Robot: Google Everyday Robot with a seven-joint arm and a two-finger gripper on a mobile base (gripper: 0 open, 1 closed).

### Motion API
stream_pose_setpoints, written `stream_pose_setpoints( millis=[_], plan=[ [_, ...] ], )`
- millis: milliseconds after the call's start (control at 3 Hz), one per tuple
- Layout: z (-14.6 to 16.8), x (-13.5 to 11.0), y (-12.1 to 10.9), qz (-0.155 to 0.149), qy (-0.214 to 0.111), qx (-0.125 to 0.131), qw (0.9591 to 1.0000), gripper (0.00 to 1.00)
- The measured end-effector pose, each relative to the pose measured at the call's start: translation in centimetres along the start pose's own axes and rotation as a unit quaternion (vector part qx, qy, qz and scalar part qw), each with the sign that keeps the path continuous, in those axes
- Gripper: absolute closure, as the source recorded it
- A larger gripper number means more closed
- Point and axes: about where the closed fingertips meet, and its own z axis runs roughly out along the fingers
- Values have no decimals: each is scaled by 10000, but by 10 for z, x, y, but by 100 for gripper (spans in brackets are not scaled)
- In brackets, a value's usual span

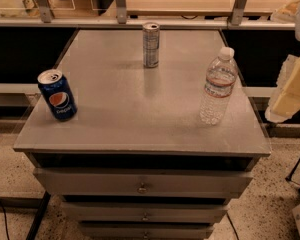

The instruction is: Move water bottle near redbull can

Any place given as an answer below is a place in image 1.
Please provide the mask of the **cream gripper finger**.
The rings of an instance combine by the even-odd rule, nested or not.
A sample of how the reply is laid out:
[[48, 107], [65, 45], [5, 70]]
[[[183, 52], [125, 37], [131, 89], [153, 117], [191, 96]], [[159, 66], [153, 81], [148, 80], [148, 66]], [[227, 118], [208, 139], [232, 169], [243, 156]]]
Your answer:
[[282, 123], [300, 110], [300, 57], [287, 56], [276, 84], [265, 117], [270, 122]]

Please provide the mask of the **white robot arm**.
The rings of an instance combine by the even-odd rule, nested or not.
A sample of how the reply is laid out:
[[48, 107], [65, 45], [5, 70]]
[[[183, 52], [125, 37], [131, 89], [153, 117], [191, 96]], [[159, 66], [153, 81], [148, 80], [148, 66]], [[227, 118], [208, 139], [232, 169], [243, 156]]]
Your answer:
[[[293, 3], [277, 11], [274, 18], [281, 19], [284, 14], [295, 19], [295, 37], [300, 41], [300, 0], [295, 0], [296, 12], [292, 14], [289, 8]], [[273, 123], [282, 123], [300, 110], [300, 57], [288, 55], [282, 64], [276, 82], [276, 89], [272, 93], [265, 112], [265, 117]]]

